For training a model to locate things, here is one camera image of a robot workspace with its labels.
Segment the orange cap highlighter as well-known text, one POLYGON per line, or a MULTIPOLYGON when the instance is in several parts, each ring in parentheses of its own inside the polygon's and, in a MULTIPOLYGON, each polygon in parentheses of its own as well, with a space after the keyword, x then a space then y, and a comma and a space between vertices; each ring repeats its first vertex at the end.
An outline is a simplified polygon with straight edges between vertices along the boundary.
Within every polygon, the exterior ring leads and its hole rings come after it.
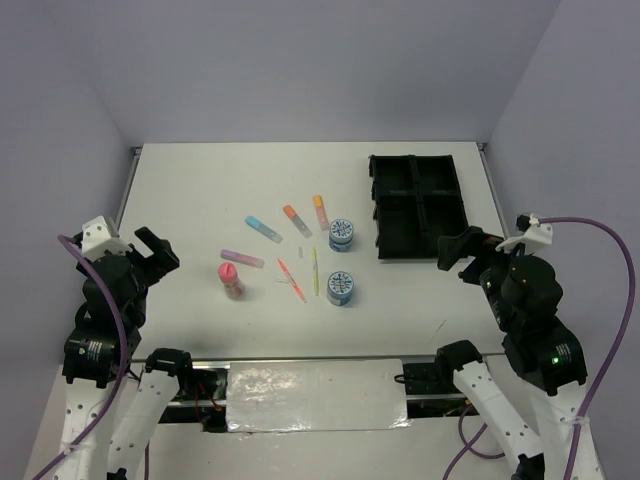
POLYGON ((285 205, 283 207, 283 211, 287 216, 287 218, 293 223, 293 225, 296 227, 296 229, 300 232, 300 234, 303 237, 309 238, 312 236, 311 230, 308 228, 308 226, 305 224, 305 222, 301 219, 301 217, 297 214, 297 212, 294 210, 294 208, 291 205, 285 205))

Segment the yellow thin pen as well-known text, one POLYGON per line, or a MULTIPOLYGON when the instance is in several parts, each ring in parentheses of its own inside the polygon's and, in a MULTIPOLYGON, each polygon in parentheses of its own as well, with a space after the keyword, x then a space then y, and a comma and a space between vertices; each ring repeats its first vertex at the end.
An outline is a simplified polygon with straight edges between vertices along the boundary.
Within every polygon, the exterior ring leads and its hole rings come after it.
POLYGON ((315 296, 319 296, 319 290, 320 290, 320 282, 319 282, 319 269, 318 269, 318 257, 317 257, 317 251, 316 251, 316 247, 312 247, 312 251, 311 251, 311 258, 312 258, 312 273, 313 273, 313 288, 314 288, 314 295, 315 296))

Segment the yellow cap highlighter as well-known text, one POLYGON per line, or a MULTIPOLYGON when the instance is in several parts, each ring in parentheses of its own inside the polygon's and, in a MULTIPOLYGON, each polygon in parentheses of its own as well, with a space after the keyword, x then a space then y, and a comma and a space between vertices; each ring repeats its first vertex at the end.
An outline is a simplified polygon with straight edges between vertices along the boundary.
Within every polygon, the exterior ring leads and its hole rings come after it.
POLYGON ((325 205, 320 195, 313 196, 313 205, 316 211, 319 227, 322 231, 329 229, 329 220, 326 214, 325 205))

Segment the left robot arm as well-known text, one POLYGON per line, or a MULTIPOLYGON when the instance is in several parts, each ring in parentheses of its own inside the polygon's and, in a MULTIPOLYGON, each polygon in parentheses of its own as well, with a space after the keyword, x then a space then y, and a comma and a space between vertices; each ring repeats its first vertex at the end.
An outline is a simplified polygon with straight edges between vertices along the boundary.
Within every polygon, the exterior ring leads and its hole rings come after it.
POLYGON ((189 353, 158 348, 145 360, 135 394, 122 415, 117 405, 140 344, 149 290, 180 261, 169 241, 141 227, 150 250, 124 241, 111 219, 98 216, 73 238, 62 237, 84 276, 84 301, 64 344, 65 412, 56 479, 133 479, 169 402, 196 385, 189 353))

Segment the orange thin pen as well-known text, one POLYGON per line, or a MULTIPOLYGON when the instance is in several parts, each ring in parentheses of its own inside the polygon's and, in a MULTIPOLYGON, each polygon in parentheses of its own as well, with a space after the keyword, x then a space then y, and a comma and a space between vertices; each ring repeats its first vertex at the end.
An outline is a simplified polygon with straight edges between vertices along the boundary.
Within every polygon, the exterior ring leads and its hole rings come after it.
POLYGON ((296 292, 297 296, 300 298, 300 300, 303 303, 306 303, 306 298, 304 296, 303 291, 301 290, 300 286, 298 285, 298 283, 295 281, 295 279, 293 278, 291 272, 289 271, 288 267, 286 266, 286 264, 284 263, 283 260, 281 260, 280 258, 277 259, 278 264, 282 270, 282 272, 284 273, 287 281, 289 282, 289 284, 292 286, 292 288, 294 289, 294 291, 296 292))

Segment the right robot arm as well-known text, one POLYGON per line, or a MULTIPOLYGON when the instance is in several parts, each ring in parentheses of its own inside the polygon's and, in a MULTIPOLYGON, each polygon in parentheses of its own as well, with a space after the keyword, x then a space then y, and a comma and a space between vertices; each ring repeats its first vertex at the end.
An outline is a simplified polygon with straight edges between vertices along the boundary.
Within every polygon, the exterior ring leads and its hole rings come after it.
POLYGON ((496 384, 475 346, 461 340, 441 347, 435 380, 463 393, 507 459, 515 479, 600 479, 591 430, 580 413, 587 369, 577 337, 559 320, 563 290, 553 267, 536 256, 551 244, 553 228, 526 221, 521 235, 503 239, 479 227, 438 241, 439 269, 461 258, 471 263, 460 279, 479 286, 515 375, 524 385, 536 422, 528 423, 496 384))

